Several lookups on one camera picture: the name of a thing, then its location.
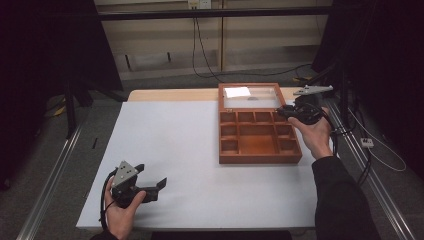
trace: hand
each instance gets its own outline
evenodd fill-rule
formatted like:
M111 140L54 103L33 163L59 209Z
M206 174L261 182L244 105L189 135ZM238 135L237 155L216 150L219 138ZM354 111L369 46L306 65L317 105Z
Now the hand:
M146 192L139 192L131 204L126 209L123 209L118 207L113 201L112 194L110 193L112 181L113 177L109 179L105 191L105 206L109 206L112 203L106 210L109 232L120 240L127 239L133 227L135 211L141 202L143 202Z
M314 125L305 125L294 117L289 117L288 121L302 133L303 141L316 160L333 156L329 145L331 127L325 118L321 118Z

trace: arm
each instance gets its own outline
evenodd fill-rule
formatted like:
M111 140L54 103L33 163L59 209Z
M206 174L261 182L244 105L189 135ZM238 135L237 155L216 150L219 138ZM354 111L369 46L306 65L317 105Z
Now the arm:
M106 209L109 229L108 231L103 231L101 234L92 237L92 240L127 239L133 227L135 212L146 196L146 192L141 191L134 197L133 201L126 209L120 208L114 202L112 194L110 193L112 182L113 177L109 179L105 191L105 206L109 206Z
M318 159L312 169L318 196L318 239L380 239L367 199L340 159Z
M315 212L318 239L380 239L364 193L340 159L333 156L327 120L322 118L310 126L295 118L288 121L302 133L317 160L312 170L318 196Z

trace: black sleeve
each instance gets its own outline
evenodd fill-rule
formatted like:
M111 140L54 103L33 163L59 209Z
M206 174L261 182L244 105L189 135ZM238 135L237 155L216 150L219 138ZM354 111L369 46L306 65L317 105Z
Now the black sleeve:
M90 240L118 240L112 233L109 231L103 231L100 234L97 234L90 238Z
M317 187L318 239L380 239L367 199L337 157L312 164Z

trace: table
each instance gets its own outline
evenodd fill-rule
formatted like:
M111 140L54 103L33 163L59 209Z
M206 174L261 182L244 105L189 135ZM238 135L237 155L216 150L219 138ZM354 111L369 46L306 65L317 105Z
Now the table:
M283 89L286 102L298 90ZM217 89L139 90L124 103L77 223L100 228L106 176L120 161L145 164L137 186L168 177L159 200L137 210L148 231L314 227L313 158L301 140L297 165L219 165Z

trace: wooden compartment box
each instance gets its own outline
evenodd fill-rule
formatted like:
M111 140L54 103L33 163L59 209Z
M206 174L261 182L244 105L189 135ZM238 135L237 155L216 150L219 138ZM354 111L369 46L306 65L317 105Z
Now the wooden compartment box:
M276 83L219 85L219 163L298 163L294 127L275 109L285 101Z

